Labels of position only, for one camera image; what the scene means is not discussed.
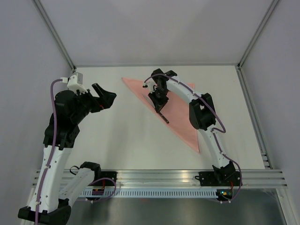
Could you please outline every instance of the purple cable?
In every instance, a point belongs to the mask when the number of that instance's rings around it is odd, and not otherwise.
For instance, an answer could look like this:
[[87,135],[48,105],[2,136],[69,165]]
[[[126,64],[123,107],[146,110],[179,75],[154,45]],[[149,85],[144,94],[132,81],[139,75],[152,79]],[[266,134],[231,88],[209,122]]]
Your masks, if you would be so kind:
[[222,203],[230,203],[230,201],[232,201],[232,200],[234,200],[234,199],[236,198],[236,196],[239,194],[240,189],[241,189],[241,187],[242,187],[242,171],[241,171],[240,165],[239,165],[236,161],[234,161],[234,160],[232,160],[231,158],[229,158],[229,157],[223,152],[223,150],[221,149],[220,143],[219,143],[219,141],[218,141],[218,139],[217,139],[217,136],[216,136],[216,134],[213,132],[214,130],[216,130],[216,131],[219,131],[219,132],[225,134],[225,133],[226,133],[226,129],[225,129],[224,124],[222,123],[221,119],[218,117],[218,115],[216,114],[216,112],[210,107],[210,105],[208,105],[207,102],[206,102],[202,97],[200,97],[200,96],[197,95],[196,93],[193,93],[193,90],[192,90],[189,86],[187,86],[186,84],[184,84],[184,83],[182,83],[182,82],[179,82],[178,80],[176,80],[176,79],[174,79],[174,78],[172,78],[172,77],[169,77],[169,76],[167,76],[167,75],[165,75],[165,74],[155,74],[155,75],[152,75],[152,76],[148,77],[148,78],[144,81],[144,83],[146,83],[147,80],[149,80],[149,79],[151,79],[151,78],[153,78],[153,77],[155,77],[155,76],[164,76],[164,77],[166,77],[166,78],[168,78],[168,79],[170,79],[170,80],[172,80],[172,81],[177,82],[178,84],[181,84],[183,87],[185,87],[186,89],[188,89],[193,95],[195,95],[197,98],[199,98],[199,99],[203,102],[203,104],[211,111],[211,113],[216,117],[216,119],[217,119],[218,122],[220,123],[220,125],[221,125],[221,127],[222,127],[223,130],[221,130],[221,129],[219,129],[219,128],[216,128],[216,127],[213,127],[213,128],[211,129],[211,132],[212,132],[212,134],[214,135],[214,138],[215,138],[215,140],[216,140],[217,147],[219,148],[220,153],[221,153],[226,159],[228,159],[229,161],[232,161],[234,164],[236,164],[236,166],[238,167],[238,170],[239,170],[239,172],[240,172],[240,185],[239,185],[238,191],[237,191],[236,194],[232,197],[231,200],[224,201],[224,202],[222,201]]
[[[116,182],[115,182],[113,179],[108,178],[108,177],[103,177],[103,178],[100,178],[100,179],[98,179],[98,180],[95,180],[95,181],[91,182],[91,183],[89,184],[89,186],[91,186],[91,185],[93,185],[94,183],[97,183],[97,182],[99,182],[99,181],[102,181],[102,180],[109,180],[109,181],[111,181],[111,182],[113,183],[113,185],[114,185],[114,190],[113,190],[113,192],[112,192],[108,197],[103,198],[103,199],[99,199],[99,200],[94,200],[93,203],[103,202],[103,201],[105,201],[105,200],[111,198],[111,197],[116,193],[117,184],[116,184]],[[85,200],[85,199],[77,199],[77,201],[85,202],[86,200]]]
[[[53,133],[53,141],[52,141],[52,148],[51,152],[48,158],[48,161],[46,163],[46,166],[49,166],[51,163],[51,160],[53,158],[54,150],[55,150],[55,143],[56,143],[56,134],[57,134],[57,116],[56,116],[56,109],[55,109],[55,102],[54,102],[54,96],[53,96],[53,86],[56,82],[62,81],[62,79],[57,79],[51,83],[50,86],[50,95],[51,95],[51,102],[52,102],[52,109],[53,109],[53,121],[54,121],[54,133]],[[48,168],[44,169],[44,172],[41,177],[41,181],[38,186],[37,190],[37,202],[39,202],[41,198],[41,192],[42,192],[42,187],[44,184],[44,180],[47,174]],[[35,213],[35,225],[38,225],[38,211],[39,211],[39,204],[36,205],[36,213]]]

